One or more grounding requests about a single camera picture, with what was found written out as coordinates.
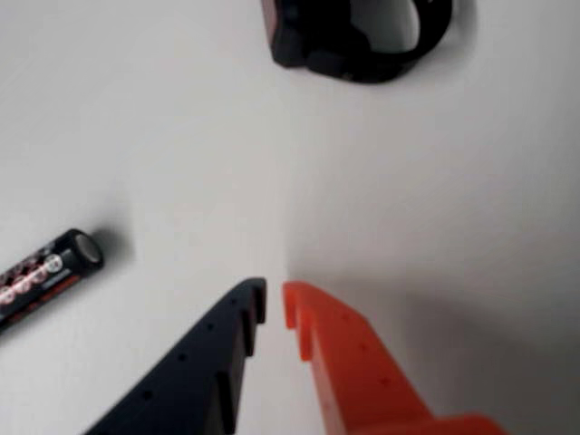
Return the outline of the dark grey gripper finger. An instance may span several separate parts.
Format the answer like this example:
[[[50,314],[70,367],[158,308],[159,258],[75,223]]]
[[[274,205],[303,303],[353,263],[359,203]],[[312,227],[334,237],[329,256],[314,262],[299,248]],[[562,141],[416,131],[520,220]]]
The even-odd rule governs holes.
[[[265,320],[266,280],[237,284],[89,433],[234,433],[245,361]]]

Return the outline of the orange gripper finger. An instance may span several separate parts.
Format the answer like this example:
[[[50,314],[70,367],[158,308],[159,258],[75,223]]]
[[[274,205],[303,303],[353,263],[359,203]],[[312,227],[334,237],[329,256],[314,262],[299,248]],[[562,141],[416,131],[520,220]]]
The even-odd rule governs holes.
[[[311,364],[329,434],[501,434],[481,415],[431,413],[367,319],[316,286],[283,285],[285,322]]]

